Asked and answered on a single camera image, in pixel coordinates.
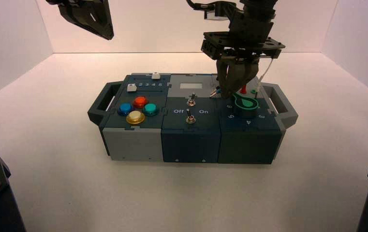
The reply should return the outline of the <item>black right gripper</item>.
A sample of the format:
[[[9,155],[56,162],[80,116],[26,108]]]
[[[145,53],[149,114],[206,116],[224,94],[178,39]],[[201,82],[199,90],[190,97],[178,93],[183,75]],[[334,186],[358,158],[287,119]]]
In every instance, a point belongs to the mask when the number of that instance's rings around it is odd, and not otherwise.
[[[259,57],[278,58],[285,45],[269,36],[274,13],[230,13],[228,31],[205,32],[201,46],[208,57],[217,60],[218,82],[222,98],[229,98],[256,77],[258,60],[234,63],[219,60]]]

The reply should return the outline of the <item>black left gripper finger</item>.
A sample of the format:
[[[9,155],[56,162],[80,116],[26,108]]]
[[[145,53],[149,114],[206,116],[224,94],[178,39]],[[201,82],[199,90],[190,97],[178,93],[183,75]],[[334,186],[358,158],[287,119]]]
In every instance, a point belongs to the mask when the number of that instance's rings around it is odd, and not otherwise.
[[[114,37],[107,0],[62,0],[58,3],[61,16],[68,22],[106,40]]]

